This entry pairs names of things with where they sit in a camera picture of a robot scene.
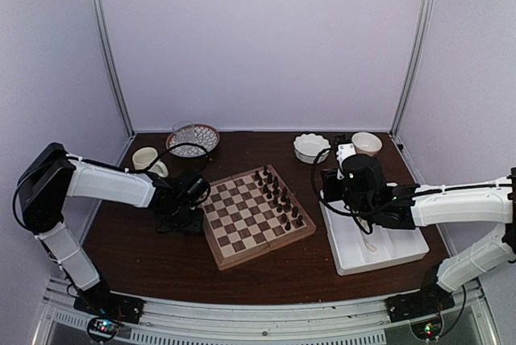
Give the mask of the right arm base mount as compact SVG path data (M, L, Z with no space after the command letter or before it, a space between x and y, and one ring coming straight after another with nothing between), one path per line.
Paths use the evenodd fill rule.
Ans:
M451 309L456 304L452 292L437 285L437 273L438 265L435 265L423 277L419 291L397 294L385 299L391 323L415 319L416 322L410 324L412 334L426 343L439 341L456 327L463 316L467 301L467 290L465 285L462 285L463 301L460 311L455 321L445 326L443 311Z

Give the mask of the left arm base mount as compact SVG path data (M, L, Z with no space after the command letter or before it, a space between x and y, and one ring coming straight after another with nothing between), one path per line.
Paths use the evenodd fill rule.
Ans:
M138 324L144 310L144 300L139 297L113 293L105 277L99 273L99 282L81 289L70 277L76 291L75 310L92 314L86 324L86 334L96 343L105 344L118 334L124 323Z

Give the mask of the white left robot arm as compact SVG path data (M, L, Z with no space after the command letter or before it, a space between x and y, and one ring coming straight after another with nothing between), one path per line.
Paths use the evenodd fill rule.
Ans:
M67 152L50 143L19 178L12 197L16 222L32 233L62 267L72 283L85 292L86 305L99 316L116 307L112 293L65 223L63 209L70 199L113 202L149 210L164 227L180 231L202 225L200 205L210 195L203 175L186 169L176 177L157 173L155 156L142 168L120 168Z

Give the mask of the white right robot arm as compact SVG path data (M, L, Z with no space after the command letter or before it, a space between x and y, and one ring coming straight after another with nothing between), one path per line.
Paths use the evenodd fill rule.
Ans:
M321 172L318 200L331 212L373 226L413 230L446 222L492 222L495 227L461 253L431 268L414 295L414 308L431 313L464 283L515 261L515 175L466 185L391 185L381 162L355 154Z

